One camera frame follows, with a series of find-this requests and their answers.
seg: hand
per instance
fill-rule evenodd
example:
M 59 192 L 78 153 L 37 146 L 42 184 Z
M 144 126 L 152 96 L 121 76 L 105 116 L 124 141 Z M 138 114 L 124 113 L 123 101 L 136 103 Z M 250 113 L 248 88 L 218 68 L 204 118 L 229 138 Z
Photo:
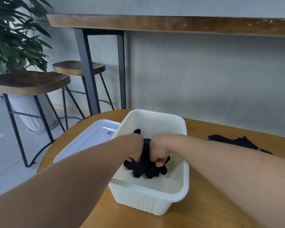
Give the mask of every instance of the hand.
M 150 160 L 156 162 L 157 167 L 162 167 L 171 151 L 168 149 L 167 134 L 154 134 L 150 142 Z
M 135 162 L 139 162 L 140 156 L 143 151 L 142 150 L 144 144 L 143 137 L 137 133 L 131 133 L 126 136 L 129 136 L 130 141 L 134 142 L 136 145 L 135 149 L 133 150 L 133 153 L 127 158 L 127 160 L 131 162 L 134 159 Z

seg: bar stool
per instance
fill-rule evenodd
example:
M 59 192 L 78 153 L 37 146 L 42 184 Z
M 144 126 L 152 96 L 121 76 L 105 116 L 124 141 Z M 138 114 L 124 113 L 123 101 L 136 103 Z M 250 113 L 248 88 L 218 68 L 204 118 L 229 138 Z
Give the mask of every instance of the bar stool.
M 73 95 L 71 93 L 71 92 L 73 92 L 73 93 L 86 95 L 88 107 L 89 107 L 89 109 L 91 108 L 90 101 L 89 101 L 88 96 L 86 94 L 86 92 L 87 92 L 87 85 L 86 85 L 86 82 L 85 82 L 85 79 L 84 79 L 84 73 L 83 73 L 83 70 L 82 70 L 82 67 L 81 67 L 81 62 L 80 61 L 72 61 L 72 60 L 71 61 L 57 62 L 57 63 L 53 64 L 53 69 L 54 69 L 55 72 L 58 72 L 58 73 L 63 73 L 63 74 L 67 74 L 67 75 L 81 76 L 82 83 L 84 85 L 85 93 L 84 92 L 75 91 L 75 90 L 70 90 L 68 88 L 68 86 L 62 87 L 61 88 L 61 90 L 62 90 L 62 101 L 63 101 L 64 116 L 67 117 L 67 114 L 66 114 L 67 113 L 66 112 L 66 110 L 67 110 L 66 109 L 66 101 L 65 101 L 65 94 L 64 94 L 64 92 L 67 91 L 67 93 L 69 94 L 71 100 L 75 104 L 75 107 L 79 111 L 80 115 L 82 116 L 83 119 L 85 119 L 84 114 L 82 113 L 80 107 L 78 106 L 77 102 L 75 101 L 75 99 L 74 99 L 74 97 L 73 97 Z M 112 110 L 114 110 L 114 107 L 113 107 L 113 104 L 112 104 L 109 92 L 107 90 L 107 87 L 105 85 L 104 79 L 102 77 L 102 72 L 105 71 L 105 65 L 93 62 L 93 70 L 94 70 L 94 74 L 95 75 L 96 74 L 100 75 L 100 78 L 102 80 L 102 83 L 104 85 L 105 91 L 106 91 L 108 99 L 109 99 L 109 101 L 105 101 L 105 100 L 99 100 L 99 101 L 102 101 L 102 102 L 105 102 L 105 103 L 109 104 L 112 107 Z
M 17 71 L 13 73 L 8 74 L 2 74 L 0 75 L 0 93 L 3 93 L 4 100 L 8 109 L 8 114 L 11 119 L 11 123 L 15 132 L 15 136 L 19 145 L 19 149 L 21 152 L 21 156 L 23 158 L 23 162 L 25 167 L 31 167 L 34 163 L 38 155 L 47 147 L 45 146 L 43 149 L 41 149 L 36 156 L 33 158 L 30 164 L 28 164 L 26 155 L 23 149 L 23 145 L 21 142 L 20 134 L 17 128 L 17 124 L 15 121 L 14 114 L 24 115 L 28 117 L 34 117 L 41 119 L 45 128 L 46 132 L 49 136 L 50 144 L 53 144 L 54 139 L 51 133 L 51 130 L 49 128 L 49 125 L 46 121 L 46 117 L 43 113 L 42 107 L 40 105 L 39 99 L 37 95 L 44 94 L 46 96 L 47 101 L 49 102 L 49 105 L 59 123 L 61 126 L 61 129 L 63 132 L 65 132 L 65 129 L 47 95 L 47 93 L 58 90 L 67 84 L 71 82 L 71 79 L 68 75 L 64 75 L 62 73 L 56 73 L 56 72 L 36 72 L 36 71 Z M 8 94 L 12 95 L 29 95 L 34 96 L 34 100 L 36 102 L 38 111 L 40 113 L 40 116 L 38 115 L 31 115 L 21 112 L 13 111 L 11 108 L 10 101 L 8 99 Z

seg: white plant pot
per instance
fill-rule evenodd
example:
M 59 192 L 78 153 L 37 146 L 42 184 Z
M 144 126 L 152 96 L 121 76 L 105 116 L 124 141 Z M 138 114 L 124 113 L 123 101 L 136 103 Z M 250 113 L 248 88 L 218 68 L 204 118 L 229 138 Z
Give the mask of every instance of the white plant pot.
M 12 107 L 15 109 L 15 111 L 20 113 L 26 113 L 26 114 L 32 114 L 40 116 L 38 107 L 36 105 L 36 102 L 34 100 L 34 96 L 19 96 L 19 95 L 8 95 L 8 99 L 12 105 Z M 48 122 L 49 127 L 53 127 L 56 125 L 57 120 L 54 116 L 54 113 L 46 100 L 46 96 L 44 94 L 38 95 L 38 99 L 40 102 L 40 105 L 42 107 L 43 113 L 46 117 L 46 121 Z M 32 132 L 41 132 L 46 130 L 42 119 L 28 117 L 19 115 L 24 124 L 29 128 Z

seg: wooden tabletop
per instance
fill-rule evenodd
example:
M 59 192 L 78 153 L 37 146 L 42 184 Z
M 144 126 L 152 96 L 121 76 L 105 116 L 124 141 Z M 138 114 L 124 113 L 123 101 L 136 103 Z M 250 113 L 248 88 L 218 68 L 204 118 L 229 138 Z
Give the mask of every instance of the wooden tabletop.
M 129 111 L 131 110 L 104 112 L 72 126 L 46 152 L 39 165 L 38 172 L 51 165 L 56 155 L 93 122 L 100 119 L 122 122 Z M 246 136 L 258 147 L 266 149 L 278 157 L 285 158 L 285 138 L 186 118 L 185 122 L 189 136 L 201 139 L 207 139 L 208 135 L 213 134 L 221 134 L 231 139 Z M 190 184 L 187 196 L 180 202 L 172 203 L 166 214 L 156 216 L 118 204 L 107 188 L 82 227 L 256 228 L 261 226 L 242 212 L 196 170 L 190 168 Z
M 58 27 L 285 37 L 285 19 L 94 14 L 47 17 L 52 26 Z

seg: potted plant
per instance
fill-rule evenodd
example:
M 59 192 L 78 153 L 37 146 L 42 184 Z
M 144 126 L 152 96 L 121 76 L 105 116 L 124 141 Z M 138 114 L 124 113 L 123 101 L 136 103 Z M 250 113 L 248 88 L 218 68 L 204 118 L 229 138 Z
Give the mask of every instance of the potted plant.
M 51 37 L 41 27 L 38 18 L 46 17 L 45 6 L 51 5 L 46 0 L 0 0 L 0 74 L 9 73 L 31 66 L 46 72 L 47 57 L 43 47 L 52 47 L 40 39 L 43 34 Z M 50 127 L 57 122 L 44 95 L 38 96 Z M 39 115 L 33 96 L 9 95 L 10 102 L 16 111 Z M 20 116 L 31 131 L 45 130 L 40 119 Z

